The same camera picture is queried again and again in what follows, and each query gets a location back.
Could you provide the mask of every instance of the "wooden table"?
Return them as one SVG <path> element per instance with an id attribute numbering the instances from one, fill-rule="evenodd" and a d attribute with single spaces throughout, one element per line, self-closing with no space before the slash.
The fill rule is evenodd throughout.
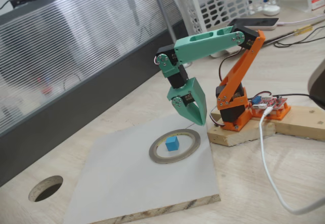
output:
<path id="1" fill-rule="evenodd" d="M 283 9 L 282 21 L 318 15 Z M 266 31 L 272 37 L 294 27 Z M 305 35 L 285 42 L 299 40 Z M 307 93 L 309 76 L 325 58 L 324 41 L 277 49 L 263 48 L 247 72 L 243 84 L 251 97 L 262 90 L 273 93 Z M 229 59 L 222 74 L 234 65 Z M 197 77 L 207 98 L 208 110 L 215 106 L 220 58 L 206 57 L 187 69 Z M 78 176 L 96 138 L 176 113 L 166 95 L 170 85 L 161 73 L 132 93 L 51 152 L 0 188 L 0 223 L 62 223 Z M 292 105 L 316 106 L 307 97 L 290 97 Z M 302 216 L 289 214 L 280 205 L 265 175 L 259 140 L 234 147 L 212 144 L 221 202 L 135 221 L 134 223 L 325 223 L 325 207 Z M 272 176 L 285 200 L 302 207 L 325 195 L 325 143 L 275 135 L 265 139 L 266 158 Z M 43 179 L 59 175 L 63 185 L 51 197 L 31 202 L 31 189 Z"/>

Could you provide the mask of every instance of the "white cable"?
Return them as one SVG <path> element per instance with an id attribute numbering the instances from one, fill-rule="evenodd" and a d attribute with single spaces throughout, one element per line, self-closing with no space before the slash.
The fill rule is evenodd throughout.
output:
<path id="1" fill-rule="evenodd" d="M 157 60 L 157 56 L 154 57 L 154 59 L 153 59 L 153 63 L 154 63 L 155 65 L 159 65 L 159 63 L 157 63 L 156 60 Z"/>
<path id="2" fill-rule="evenodd" d="M 213 119 L 212 117 L 212 111 L 217 108 L 217 106 L 215 106 L 211 111 L 210 111 L 210 118 L 211 120 L 214 122 L 214 124 L 218 125 L 218 126 L 224 126 L 224 124 L 218 123 L 216 120 Z"/>
<path id="3" fill-rule="evenodd" d="M 320 17 L 325 18 L 325 14 L 321 14 L 319 16 L 312 17 L 312 18 L 308 18 L 308 19 L 301 20 L 301 21 L 296 21 L 296 22 L 278 22 L 277 24 L 278 24 L 278 26 L 285 26 L 285 25 L 291 25 L 291 24 L 297 24 L 297 23 L 301 23 L 301 22 L 311 21 L 311 20 L 314 20 L 314 19 L 317 19 L 317 18 L 320 18 Z"/>
<path id="4" fill-rule="evenodd" d="M 294 210 L 292 209 L 290 206 L 288 206 L 288 204 L 284 201 L 281 193 L 279 192 L 278 188 L 276 187 L 275 183 L 273 182 L 273 179 L 270 175 L 270 172 L 268 170 L 268 167 L 266 165 L 266 161 L 265 161 L 265 156 L 264 156 L 264 145 L 263 145 L 263 130 L 262 130 L 262 122 L 264 120 L 264 118 L 270 114 L 270 112 L 273 110 L 273 107 L 268 107 L 264 113 L 263 113 L 263 116 L 261 117 L 261 120 L 259 121 L 259 136 L 261 138 L 261 154 L 262 154 L 262 161 L 263 161 L 263 166 L 264 166 L 264 169 L 265 169 L 265 172 L 268 176 L 268 179 L 272 185 L 272 188 L 274 189 L 276 195 L 278 196 L 278 199 L 281 203 L 281 205 L 287 210 L 289 211 L 291 214 L 294 214 L 294 215 L 301 215 L 301 214 L 306 214 L 310 211 L 313 211 L 323 205 L 325 205 L 325 197 L 317 200 L 316 202 L 310 204 L 310 205 L 307 205 L 301 209 L 298 209 L 298 210 Z"/>

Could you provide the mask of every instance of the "smartphone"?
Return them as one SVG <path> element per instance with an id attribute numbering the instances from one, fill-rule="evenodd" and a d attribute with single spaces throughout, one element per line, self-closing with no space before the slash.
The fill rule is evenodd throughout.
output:
<path id="1" fill-rule="evenodd" d="M 252 30 L 274 30 L 279 18 L 235 18 L 228 26 L 240 24 Z"/>

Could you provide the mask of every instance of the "green robot arm segment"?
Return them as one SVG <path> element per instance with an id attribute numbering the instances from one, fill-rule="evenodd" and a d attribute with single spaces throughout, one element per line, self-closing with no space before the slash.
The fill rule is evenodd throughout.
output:
<path id="1" fill-rule="evenodd" d="M 172 86 L 167 98 L 181 116 L 198 125 L 204 125 L 207 116 L 204 92 L 196 78 L 188 79 L 183 64 L 236 45 L 244 46 L 246 38 L 240 29 L 230 26 L 179 39 L 175 45 L 158 50 L 156 64 Z"/>
<path id="2" fill-rule="evenodd" d="M 226 50 L 244 42 L 242 32 L 232 33 L 233 26 L 194 35 L 176 41 L 174 50 L 180 65 Z"/>

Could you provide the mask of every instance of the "red circuit board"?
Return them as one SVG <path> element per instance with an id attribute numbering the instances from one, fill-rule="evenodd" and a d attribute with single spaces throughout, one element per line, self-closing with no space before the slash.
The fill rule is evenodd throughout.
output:
<path id="1" fill-rule="evenodd" d="M 281 109 L 287 100 L 287 98 L 282 98 L 282 97 L 280 97 L 279 99 L 275 97 L 272 98 L 262 97 L 261 99 L 262 100 L 259 102 L 259 104 L 267 104 L 268 106 L 273 106 L 273 110 Z"/>

